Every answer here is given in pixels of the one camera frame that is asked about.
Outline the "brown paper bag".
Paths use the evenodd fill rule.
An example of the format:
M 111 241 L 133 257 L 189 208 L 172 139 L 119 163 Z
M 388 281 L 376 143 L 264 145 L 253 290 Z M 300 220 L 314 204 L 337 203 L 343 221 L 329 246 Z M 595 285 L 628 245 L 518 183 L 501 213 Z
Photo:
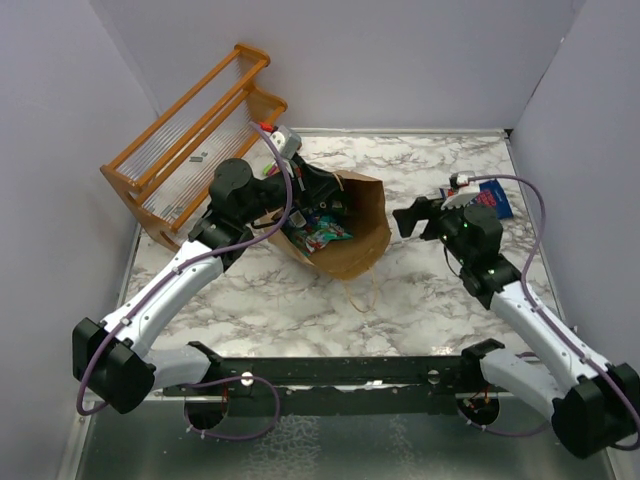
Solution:
M 373 299 L 366 308 L 354 301 L 349 282 L 365 273 L 372 274 L 374 265 L 389 245 L 391 231 L 385 212 L 383 182 L 350 171 L 337 171 L 333 179 L 338 182 L 338 192 L 346 196 L 342 202 L 346 216 L 336 222 L 345 231 L 344 235 L 325 246 L 316 243 L 311 253 L 283 232 L 270 236 L 268 241 L 296 261 L 341 281 L 353 308 L 367 313 L 374 309 L 378 299 L 377 281 L 372 281 Z

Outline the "dark blue chilli snack bag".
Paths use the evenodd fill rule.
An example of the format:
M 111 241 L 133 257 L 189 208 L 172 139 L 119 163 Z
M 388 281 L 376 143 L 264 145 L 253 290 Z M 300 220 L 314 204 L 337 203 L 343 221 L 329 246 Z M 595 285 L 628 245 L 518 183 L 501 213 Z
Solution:
M 478 184 L 481 189 L 480 194 L 469 204 L 474 203 L 492 208 L 495 211 L 497 218 L 500 220 L 510 219 L 513 217 L 512 208 L 507 195 L 497 180 L 488 180 Z M 440 193 L 444 201 L 448 196 L 453 194 L 451 187 L 447 190 L 441 188 Z

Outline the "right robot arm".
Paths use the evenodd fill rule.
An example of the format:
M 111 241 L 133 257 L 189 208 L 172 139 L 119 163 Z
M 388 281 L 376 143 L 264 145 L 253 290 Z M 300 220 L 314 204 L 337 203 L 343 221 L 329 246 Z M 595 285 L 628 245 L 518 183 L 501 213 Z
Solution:
M 639 432 L 639 376 L 614 365 L 582 342 L 540 302 L 519 271 L 501 253 L 503 227 L 482 204 L 447 208 L 441 199 L 417 198 L 393 213 L 401 237 L 424 221 L 425 241 L 438 240 L 461 265 L 467 292 L 496 314 L 538 358 L 534 366 L 489 341 L 465 350 L 461 383 L 481 391 L 501 387 L 548 421 L 560 443 L 584 459 L 602 449 L 626 449 Z

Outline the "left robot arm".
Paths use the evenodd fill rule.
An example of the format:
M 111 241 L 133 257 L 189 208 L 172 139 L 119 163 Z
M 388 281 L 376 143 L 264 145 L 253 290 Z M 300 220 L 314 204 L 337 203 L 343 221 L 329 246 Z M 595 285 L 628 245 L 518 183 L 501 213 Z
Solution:
M 79 414 L 100 410 L 84 407 L 86 391 L 126 414 L 154 390 L 189 384 L 206 395 L 218 388 L 221 371 L 204 351 L 186 346 L 157 356 L 152 346 L 196 293 L 259 243 L 253 234 L 259 218 L 274 210 L 281 213 L 277 222 L 262 224 L 261 237 L 267 239 L 286 223 L 293 208 L 329 207 L 344 191 L 338 174 L 314 167 L 299 155 L 276 162 L 278 174 L 258 179 L 247 161 L 222 161 L 209 186 L 205 213 L 170 263 L 128 303 L 98 322 L 84 318 L 74 327 L 72 374 L 80 383 Z

